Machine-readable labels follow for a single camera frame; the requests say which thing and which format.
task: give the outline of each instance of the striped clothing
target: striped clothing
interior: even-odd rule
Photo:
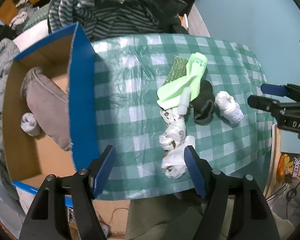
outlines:
[[[97,8],[94,0],[55,0],[50,5],[52,31],[76,21],[83,26],[90,41],[127,34],[162,33],[159,21],[141,5]]]

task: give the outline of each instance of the silver bolt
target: silver bolt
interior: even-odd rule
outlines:
[[[88,172],[87,169],[81,169],[81,170],[79,170],[79,174],[80,174],[80,175],[87,174],[87,172]]]
[[[218,169],[213,169],[213,170],[212,170],[212,173],[215,174],[215,175],[220,175],[220,174],[221,174],[221,171],[218,170]]]
[[[50,174],[47,176],[47,181],[53,180],[54,179],[54,175]]]
[[[247,175],[246,175],[246,179],[251,181],[251,180],[253,180],[253,177],[252,177],[252,175],[247,174]]]

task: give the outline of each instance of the rolled black sock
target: rolled black sock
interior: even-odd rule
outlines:
[[[199,95],[191,101],[194,109],[194,122],[204,125],[211,122],[214,113],[214,101],[212,85],[207,80],[200,83]]]

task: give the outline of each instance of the blue cardboard box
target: blue cardboard box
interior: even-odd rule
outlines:
[[[95,120],[94,62],[95,51],[79,23],[50,34],[14,58],[3,103],[3,143],[16,187],[35,195],[48,174],[70,176],[99,157],[96,122],[91,122]],[[72,152],[61,150],[47,135],[34,138],[20,128],[21,116],[30,112],[20,95],[21,84],[36,66],[68,93]],[[71,198],[66,204],[72,206]]]

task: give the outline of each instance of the green pants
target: green pants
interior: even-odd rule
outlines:
[[[131,200],[126,229],[127,240],[192,240],[206,205],[180,200],[175,195]],[[228,199],[219,240],[226,240],[230,228],[233,199]],[[281,240],[294,231],[288,220],[274,219]]]

